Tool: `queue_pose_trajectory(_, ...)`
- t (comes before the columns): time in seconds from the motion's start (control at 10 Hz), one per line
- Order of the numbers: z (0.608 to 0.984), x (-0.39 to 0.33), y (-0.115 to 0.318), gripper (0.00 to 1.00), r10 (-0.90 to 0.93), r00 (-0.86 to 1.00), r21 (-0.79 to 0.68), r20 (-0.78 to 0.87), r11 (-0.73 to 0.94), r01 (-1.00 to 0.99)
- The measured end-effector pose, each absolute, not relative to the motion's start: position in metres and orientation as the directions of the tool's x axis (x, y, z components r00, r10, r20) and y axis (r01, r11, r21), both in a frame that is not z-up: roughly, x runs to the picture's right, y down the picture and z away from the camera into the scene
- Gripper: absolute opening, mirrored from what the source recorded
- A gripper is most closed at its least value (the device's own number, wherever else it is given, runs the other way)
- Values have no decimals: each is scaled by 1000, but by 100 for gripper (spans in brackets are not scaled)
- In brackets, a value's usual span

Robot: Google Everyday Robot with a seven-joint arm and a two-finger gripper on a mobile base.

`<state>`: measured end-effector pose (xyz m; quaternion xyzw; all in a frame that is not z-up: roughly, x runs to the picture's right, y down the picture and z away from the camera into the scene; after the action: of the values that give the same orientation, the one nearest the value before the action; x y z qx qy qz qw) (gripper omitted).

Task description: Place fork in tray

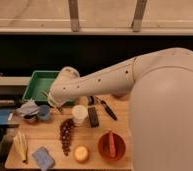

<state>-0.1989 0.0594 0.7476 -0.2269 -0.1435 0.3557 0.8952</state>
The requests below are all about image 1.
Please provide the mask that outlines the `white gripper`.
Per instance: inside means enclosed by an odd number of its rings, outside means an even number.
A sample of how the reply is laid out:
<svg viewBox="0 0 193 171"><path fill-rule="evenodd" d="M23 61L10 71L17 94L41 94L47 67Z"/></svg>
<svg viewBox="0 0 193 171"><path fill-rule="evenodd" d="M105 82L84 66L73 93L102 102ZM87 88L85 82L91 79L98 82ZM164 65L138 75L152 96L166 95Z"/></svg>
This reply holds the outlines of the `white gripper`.
<svg viewBox="0 0 193 171"><path fill-rule="evenodd" d="M61 86L51 86L47 100L53 107L63 106L69 100L69 97L66 94L66 88Z"/></svg>

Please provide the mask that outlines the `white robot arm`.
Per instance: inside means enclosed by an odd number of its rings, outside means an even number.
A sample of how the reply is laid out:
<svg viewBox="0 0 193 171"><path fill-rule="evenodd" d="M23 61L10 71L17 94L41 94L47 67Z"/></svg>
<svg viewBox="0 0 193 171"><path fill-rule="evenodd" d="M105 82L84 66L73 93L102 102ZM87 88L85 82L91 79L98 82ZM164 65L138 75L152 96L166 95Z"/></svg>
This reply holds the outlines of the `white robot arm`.
<svg viewBox="0 0 193 171"><path fill-rule="evenodd" d="M193 51L169 48L80 77L60 71L48 102L129 92L134 171L193 171Z"/></svg>

